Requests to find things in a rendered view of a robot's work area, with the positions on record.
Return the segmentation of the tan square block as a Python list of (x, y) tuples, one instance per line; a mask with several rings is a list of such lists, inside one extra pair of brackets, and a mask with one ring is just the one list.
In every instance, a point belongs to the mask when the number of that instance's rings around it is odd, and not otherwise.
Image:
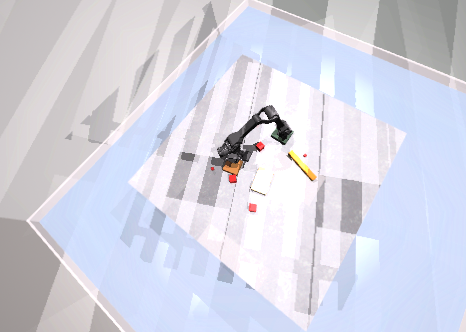
[(253, 181), (251, 190), (266, 196), (273, 175), (273, 171), (259, 167), (255, 179)]

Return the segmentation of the orange long bar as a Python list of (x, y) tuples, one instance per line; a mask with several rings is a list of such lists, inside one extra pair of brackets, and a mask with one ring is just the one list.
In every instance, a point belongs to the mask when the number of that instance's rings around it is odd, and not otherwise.
[(305, 165), (305, 163), (296, 155), (292, 150), (288, 153), (291, 159), (299, 166), (299, 168), (306, 174), (306, 176), (311, 180), (315, 180), (317, 177), (315, 174)]

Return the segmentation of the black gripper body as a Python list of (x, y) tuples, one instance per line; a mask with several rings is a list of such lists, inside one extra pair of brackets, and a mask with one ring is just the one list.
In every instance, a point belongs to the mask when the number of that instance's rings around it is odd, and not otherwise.
[(243, 154), (241, 148), (240, 148), (239, 151), (237, 151), (237, 152), (233, 152), (233, 151), (232, 151), (232, 153), (233, 153), (233, 154), (237, 154), (237, 153), (238, 153), (238, 154), (239, 154), (239, 157), (243, 157), (242, 160), (243, 160), (243, 161), (246, 161), (246, 162), (249, 162), (249, 159), (250, 159), (251, 154), (252, 154), (252, 153), (249, 152), (249, 151), (245, 151), (245, 153)]

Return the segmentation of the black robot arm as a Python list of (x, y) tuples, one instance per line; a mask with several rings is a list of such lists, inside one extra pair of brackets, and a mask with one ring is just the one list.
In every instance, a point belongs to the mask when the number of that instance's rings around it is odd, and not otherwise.
[[(260, 114), (264, 112), (269, 120), (261, 119)], [(276, 111), (273, 105), (268, 105), (260, 109), (260, 111), (252, 116), (252, 118), (237, 132), (233, 132), (225, 139), (225, 145), (217, 148), (217, 151), (220, 157), (223, 157), (227, 154), (228, 161), (232, 163), (239, 162), (239, 154), (233, 154), (233, 152), (237, 152), (240, 149), (240, 145), (243, 144), (244, 137), (250, 133), (257, 125), (260, 124), (270, 124), (275, 122), (275, 127), (278, 130), (278, 134), (281, 138), (286, 138), (293, 130), (288, 125), (286, 120), (280, 119), (280, 115)]]

